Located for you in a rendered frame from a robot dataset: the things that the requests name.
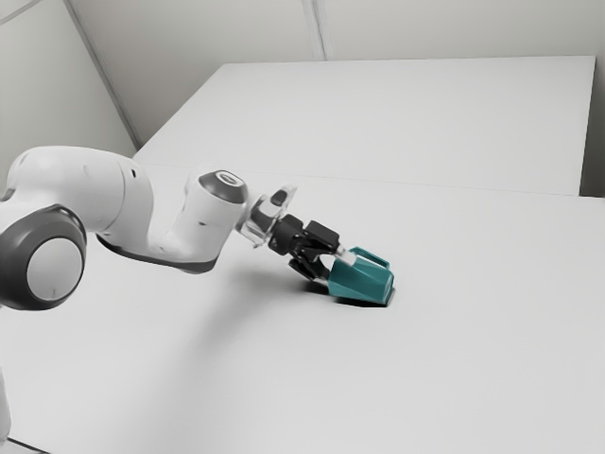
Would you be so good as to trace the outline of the teal faceted mug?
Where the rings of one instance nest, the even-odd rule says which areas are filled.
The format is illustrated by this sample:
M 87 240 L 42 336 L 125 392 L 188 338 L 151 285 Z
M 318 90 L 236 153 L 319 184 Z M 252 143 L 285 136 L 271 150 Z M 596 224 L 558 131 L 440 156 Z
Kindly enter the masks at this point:
M 393 292 L 394 274 L 390 263 L 369 251 L 353 247 L 348 253 L 354 263 L 337 259 L 327 280 L 331 296 L 387 306 Z

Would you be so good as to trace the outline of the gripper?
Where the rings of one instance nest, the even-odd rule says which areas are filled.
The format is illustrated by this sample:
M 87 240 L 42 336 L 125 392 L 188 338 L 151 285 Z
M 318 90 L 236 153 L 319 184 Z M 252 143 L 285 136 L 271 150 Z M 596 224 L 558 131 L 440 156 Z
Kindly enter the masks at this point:
M 275 224 L 269 248 L 279 255 L 297 256 L 289 260 L 289 267 L 309 281 L 325 286 L 330 276 L 325 266 L 334 261 L 353 266 L 357 259 L 355 252 L 339 245 L 337 232 L 314 220 L 303 226 L 303 222 L 292 215 L 286 215 Z M 315 261 L 306 259 L 318 256 Z

